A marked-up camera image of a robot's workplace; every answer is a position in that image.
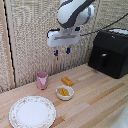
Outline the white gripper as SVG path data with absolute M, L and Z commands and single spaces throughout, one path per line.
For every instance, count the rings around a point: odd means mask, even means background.
M 62 34 L 60 29 L 53 29 L 47 33 L 47 45 L 50 47 L 76 44 L 79 40 L 79 31 L 75 31 L 71 34 Z M 66 53 L 71 53 L 70 47 L 67 48 Z M 58 56 L 58 50 L 54 51 L 54 56 Z

